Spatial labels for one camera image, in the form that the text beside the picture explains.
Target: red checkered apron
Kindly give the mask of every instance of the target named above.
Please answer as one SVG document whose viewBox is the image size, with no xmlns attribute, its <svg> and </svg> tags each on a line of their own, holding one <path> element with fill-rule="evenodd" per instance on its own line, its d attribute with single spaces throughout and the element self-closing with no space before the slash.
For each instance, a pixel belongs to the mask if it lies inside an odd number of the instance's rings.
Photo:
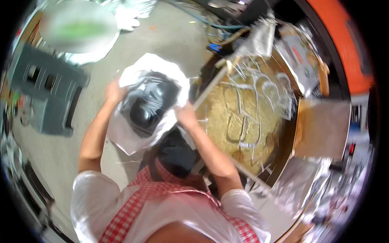
<svg viewBox="0 0 389 243">
<path fill-rule="evenodd" d="M 238 231 L 244 243 L 259 243 L 259 240 L 253 229 L 239 218 L 228 216 L 223 212 L 220 201 L 215 199 L 204 179 L 200 175 L 189 175 L 185 179 L 180 179 L 170 174 L 156 159 L 156 168 L 164 182 L 155 182 L 150 175 L 149 166 L 143 168 L 135 180 L 128 186 L 140 185 L 137 190 L 123 205 L 115 217 L 111 220 L 105 229 L 100 243 L 120 243 L 123 242 L 131 225 L 142 210 L 146 200 L 169 193 L 201 193 L 212 201 L 212 205 L 231 223 Z"/>
</svg>

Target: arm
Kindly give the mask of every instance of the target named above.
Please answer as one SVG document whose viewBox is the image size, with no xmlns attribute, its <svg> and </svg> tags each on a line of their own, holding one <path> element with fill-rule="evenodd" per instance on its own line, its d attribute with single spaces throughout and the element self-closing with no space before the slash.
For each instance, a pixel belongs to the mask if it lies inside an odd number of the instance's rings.
<svg viewBox="0 0 389 243">
<path fill-rule="evenodd" d="M 119 79 L 111 81 L 106 87 L 104 104 L 90 124 L 81 143 L 78 173 L 85 170 L 101 172 L 100 160 L 103 154 L 109 118 L 126 93 L 127 88 L 119 88 Z"/>
<path fill-rule="evenodd" d="M 184 108 L 176 109 L 177 120 L 193 139 L 205 165 L 217 183 L 219 196 L 232 189 L 242 189 L 237 169 L 230 158 L 208 137 L 197 122 L 193 106 L 188 102 Z"/>
</svg>

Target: gray plastic stool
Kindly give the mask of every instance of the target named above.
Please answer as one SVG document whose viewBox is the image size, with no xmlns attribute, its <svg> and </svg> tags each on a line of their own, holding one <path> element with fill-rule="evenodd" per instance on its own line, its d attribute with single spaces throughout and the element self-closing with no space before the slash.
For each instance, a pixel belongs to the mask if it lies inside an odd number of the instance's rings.
<svg viewBox="0 0 389 243">
<path fill-rule="evenodd" d="M 29 44 L 19 44 L 7 72 L 10 88 L 32 98 L 29 122 L 39 133 L 71 136 L 71 120 L 89 74 Z"/>
</svg>

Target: orange panel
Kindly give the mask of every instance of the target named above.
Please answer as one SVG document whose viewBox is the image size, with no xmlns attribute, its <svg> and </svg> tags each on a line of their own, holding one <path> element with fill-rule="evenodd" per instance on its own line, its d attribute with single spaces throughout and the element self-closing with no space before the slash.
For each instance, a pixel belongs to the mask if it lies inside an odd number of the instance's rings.
<svg viewBox="0 0 389 243">
<path fill-rule="evenodd" d="M 347 28 L 350 16 L 338 0 L 307 0 L 326 26 L 338 50 L 350 94 L 369 92 L 373 75 L 363 74 L 358 53 Z"/>
</svg>

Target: red object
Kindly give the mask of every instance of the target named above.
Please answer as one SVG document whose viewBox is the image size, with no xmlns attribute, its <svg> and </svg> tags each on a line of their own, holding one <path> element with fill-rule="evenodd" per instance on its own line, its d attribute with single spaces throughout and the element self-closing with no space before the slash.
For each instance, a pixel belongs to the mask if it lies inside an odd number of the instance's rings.
<svg viewBox="0 0 389 243">
<path fill-rule="evenodd" d="M 353 155 L 354 154 L 354 149 L 355 149 L 355 143 L 350 144 L 349 155 Z"/>
<path fill-rule="evenodd" d="M 300 64 L 302 64 L 303 63 L 303 59 L 301 58 L 300 53 L 298 53 L 298 51 L 297 51 L 297 49 L 295 47 L 292 47 L 292 50 L 293 50 L 294 54 L 296 55 L 296 57 L 297 57 L 298 61 L 300 62 Z"/>
<path fill-rule="evenodd" d="M 234 218 L 227 215 L 221 209 L 220 201 L 215 199 L 206 186 L 203 178 L 200 175 L 189 175 L 185 179 L 180 179 L 170 174 L 158 161 L 155 164 L 159 174 L 164 182 L 152 181 L 149 166 L 143 168 L 135 180 L 129 185 L 140 185 L 137 190 L 123 205 L 111 223 L 105 229 L 100 243 L 123 242 L 131 225 L 142 210 L 144 203 L 150 197 L 166 195 L 169 193 L 201 193 L 208 197 L 211 204 L 215 206 L 216 210 L 224 216 L 224 218 L 231 223 L 240 234 L 244 243 L 259 243 L 258 237 L 253 229 L 239 218 Z"/>
<path fill-rule="evenodd" d="M 346 74 L 350 94 L 368 93 L 373 84 L 372 74 L 363 74 L 357 46 L 350 34 L 351 18 L 338 0 L 307 0 L 330 34 Z"/>
</svg>

